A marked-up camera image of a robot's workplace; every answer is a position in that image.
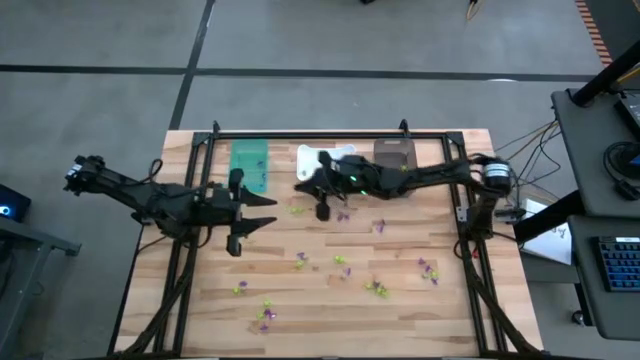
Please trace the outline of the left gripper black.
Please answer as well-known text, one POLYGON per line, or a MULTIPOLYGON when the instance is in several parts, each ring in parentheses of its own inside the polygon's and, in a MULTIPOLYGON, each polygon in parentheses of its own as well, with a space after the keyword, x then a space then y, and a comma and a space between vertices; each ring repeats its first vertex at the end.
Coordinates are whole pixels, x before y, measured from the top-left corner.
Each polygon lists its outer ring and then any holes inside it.
MULTIPOLYGON (((276 217, 243 218, 241 214, 241 183, 244 177, 242 169, 231 170, 228 186, 220 183, 208 182, 202 185, 202 199, 198 203, 197 220, 200 226, 213 228, 217 226, 229 226, 230 234, 227 237, 226 251, 231 256, 240 256, 242 245, 240 243, 240 222, 242 220, 242 234, 248 236, 252 232, 265 227, 277 220, 276 217)), ((242 203, 247 207, 260 207, 276 205, 277 201, 259 196, 248 188, 242 188, 242 203)))

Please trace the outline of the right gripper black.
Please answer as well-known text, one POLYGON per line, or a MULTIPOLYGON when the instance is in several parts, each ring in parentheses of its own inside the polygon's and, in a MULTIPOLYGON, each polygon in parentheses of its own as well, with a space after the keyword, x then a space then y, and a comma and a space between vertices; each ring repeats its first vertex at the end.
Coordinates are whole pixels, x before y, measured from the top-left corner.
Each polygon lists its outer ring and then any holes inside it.
POLYGON ((349 194, 369 195, 380 178, 380 167, 359 155, 345 155, 333 159, 327 151, 318 153, 320 177, 312 177, 294 185, 294 190, 317 196, 316 217, 320 221, 330 219, 328 196, 335 196, 344 203, 349 194))

